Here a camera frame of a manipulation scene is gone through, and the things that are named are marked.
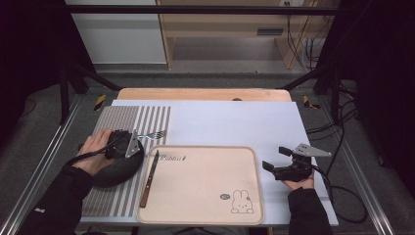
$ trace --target human hand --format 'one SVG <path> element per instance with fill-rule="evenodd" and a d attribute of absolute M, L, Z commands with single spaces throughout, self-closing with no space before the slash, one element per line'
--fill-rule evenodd
<path fill-rule="evenodd" d="M 105 146 L 107 146 L 108 140 L 112 132 L 113 131 L 111 129 L 101 129 L 95 135 L 88 136 L 77 155 L 83 155 L 104 148 Z M 96 156 L 92 156 L 90 158 L 78 161 L 74 163 L 72 166 L 81 168 L 85 172 L 94 176 L 102 168 L 104 168 L 107 165 L 111 165 L 113 162 L 114 159 L 107 160 L 105 158 L 104 152 L 102 154 L 97 154 Z"/>
<path fill-rule="evenodd" d="M 307 189 L 307 188 L 314 188 L 314 170 L 312 173 L 308 176 L 308 178 L 301 180 L 299 182 L 294 182 L 291 180 L 283 180 L 283 184 L 287 185 L 291 189 L 291 191 L 294 191 L 299 188 Z"/>

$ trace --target fork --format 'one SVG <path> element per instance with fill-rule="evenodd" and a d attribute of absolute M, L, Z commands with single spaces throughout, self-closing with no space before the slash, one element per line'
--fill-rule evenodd
<path fill-rule="evenodd" d="M 163 138 L 165 134 L 166 134 L 166 131 L 162 130 L 162 131 L 153 132 L 149 134 L 137 135 L 137 138 L 148 138 L 148 139 L 155 140 L 155 139 Z"/>

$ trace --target white tabletop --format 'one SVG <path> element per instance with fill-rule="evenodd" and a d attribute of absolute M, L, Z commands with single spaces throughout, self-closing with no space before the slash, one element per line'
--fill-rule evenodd
<path fill-rule="evenodd" d="M 290 165 L 291 158 L 278 153 L 280 146 L 295 149 L 309 144 L 294 102 L 258 101 L 166 101 L 114 100 L 113 106 L 169 106 L 169 145 L 248 146 L 255 150 L 264 202 L 261 225 L 288 224 L 289 189 L 261 168 L 262 161 L 275 166 Z M 331 225 L 339 222 L 321 176 L 315 175 L 315 188 Z"/>

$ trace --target cartoon bunny drawing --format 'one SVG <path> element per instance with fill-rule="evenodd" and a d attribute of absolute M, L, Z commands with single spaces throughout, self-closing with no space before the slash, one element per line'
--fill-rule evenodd
<path fill-rule="evenodd" d="M 254 213 L 253 202 L 247 190 L 235 190 L 232 213 Z"/>

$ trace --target wooden tray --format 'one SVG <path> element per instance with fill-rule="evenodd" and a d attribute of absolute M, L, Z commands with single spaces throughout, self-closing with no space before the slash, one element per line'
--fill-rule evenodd
<path fill-rule="evenodd" d="M 263 220 L 256 156 L 249 147 L 154 146 L 160 158 L 138 219 L 152 224 L 256 225 Z"/>

